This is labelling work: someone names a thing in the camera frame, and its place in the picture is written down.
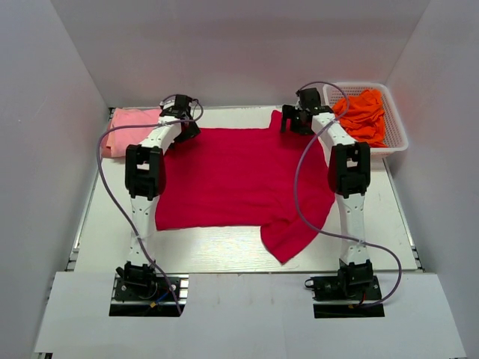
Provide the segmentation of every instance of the garment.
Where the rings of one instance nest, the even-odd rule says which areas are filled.
[[[136,108],[123,109],[117,108],[113,114],[109,129],[125,125],[150,125],[158,123],[158,116],[161,110],[152,108],[150,110],[139,110]],[[142,142],[153,128],[144,129],[120,129],[110,132],[102,141],[103,157],[123,157],[126,148],[130,144],[139,144]]]
[[[266,249],[279,262],[296,256],[316,236],[296,213],[293,179],[311,136],[280,133],[281,113],[268,129],[202,129],[165,156],[166,189],[156,209],[158,230],[260,226]],[[335,197],[319,142],[299,176],[299,201],[322,227]]]
[[[364,90],[359,96],[348,96],[350,109],[340,124],[348,135],[357,141],[368,142],[371,147],[387,147],[383,141],[386,132],[381,93]],[[346,100],[340,99],[333,106],[336,115],[346,110]]]

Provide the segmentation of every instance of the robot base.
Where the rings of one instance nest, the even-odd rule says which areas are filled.
[[[346,296],[341,288],[337,275],[312,277],[305,282],[308,289],[314,291],[315,301],[357,301],[360,302],[365,295],[367,301],[378,301],[382,298],[381,288],[377,277],[373,277],[370,286],[364,291],[356,292],[351,296]]]

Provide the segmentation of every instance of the orange cloth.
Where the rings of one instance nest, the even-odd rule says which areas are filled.
[[[383,144],[386,132],[381,93],[364,90],[359,96],[348,96],[349,111],[339,120],[348,135],[357,141],[368,142],[371,147],[387,147]],[[336,116],[346,110],[346,100],[340,99],[332,110]]]

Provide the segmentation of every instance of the black mounting plate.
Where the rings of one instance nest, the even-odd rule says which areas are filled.
[[[168,277],[170,280],[171,284],[174,284],[176,286],[175,289],[175,294],[177,295],[177,298],[180,297],[180,280],[182,278],[180,277]],[[140,295],[137,294],[137,292],[134,290],[135,287],[131,286],[129,283],[126,283],[123,278],[117,277],[117,284],[115,286],[115,295],[113,296],[113,299],[116,301],[122,301],[123,303],[126,301],[155,301],[158,299],[160,296],[166,293],[168,290],[168,284],[165,281],[164,277],[156,277],[156,283],[157,283],[157,290],[155,293],[151,293],[150,295],[146,297],[141,297]],[[168,293],[168,295],[165,297],[163,301],[173,301],[173,295]]]
[[[351,297],[346,297],[339,286],[337,275],[311,277],[305,281],[305,286],[314,291],[315,301],[361,301],[364,295],[363,292],[357,292]],[[378,301],[382,298],[377,276],[373,277],[373,282],[366,289],[365,294],[367,301]]]

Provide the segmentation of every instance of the white wall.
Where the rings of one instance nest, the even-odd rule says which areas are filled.
[[[479,358],[479,1],[432,0],[388,86],[409,134],[390,164],[412,235]]]
[[[52,0],[110,106],[187,92],[290,102],[315,79],[385,82],[429,0]]]
[[[29,358],[107,108],[47,0],[0,1],[0,358]]]

